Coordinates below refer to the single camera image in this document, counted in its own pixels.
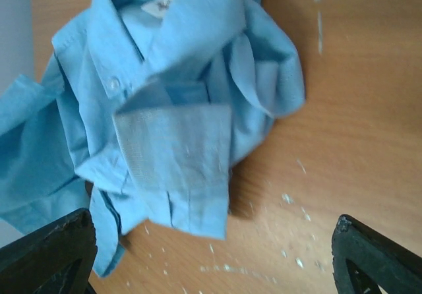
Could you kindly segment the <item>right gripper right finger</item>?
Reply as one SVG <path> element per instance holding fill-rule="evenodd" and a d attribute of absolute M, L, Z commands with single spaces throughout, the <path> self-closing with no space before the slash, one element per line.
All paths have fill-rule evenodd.
<path fill-rule="evenodd" d="M 338 293 L 420 293 L 421 257 L 343 214 L 332 235 Z"/>

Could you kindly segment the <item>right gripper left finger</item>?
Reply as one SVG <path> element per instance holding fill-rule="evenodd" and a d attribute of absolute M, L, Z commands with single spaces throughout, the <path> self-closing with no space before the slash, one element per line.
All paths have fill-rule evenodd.
<path fill-rule="evenodd" d="M 75 210 L 1 248 L 1 292 L 94 293 L 97 249 L 89 210 Z"/>

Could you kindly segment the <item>light blue button shirt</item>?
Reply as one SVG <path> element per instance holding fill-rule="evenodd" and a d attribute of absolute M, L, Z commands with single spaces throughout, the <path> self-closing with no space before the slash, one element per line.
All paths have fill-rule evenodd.
<path fill-rule="evenodd" d="M 305 102 L 260 1 L 92 0 L 1 96 L 1 218 L 29 234 L 87 207 L 100 277 L 144 220 L 224 239 L 231 168 Z"/>

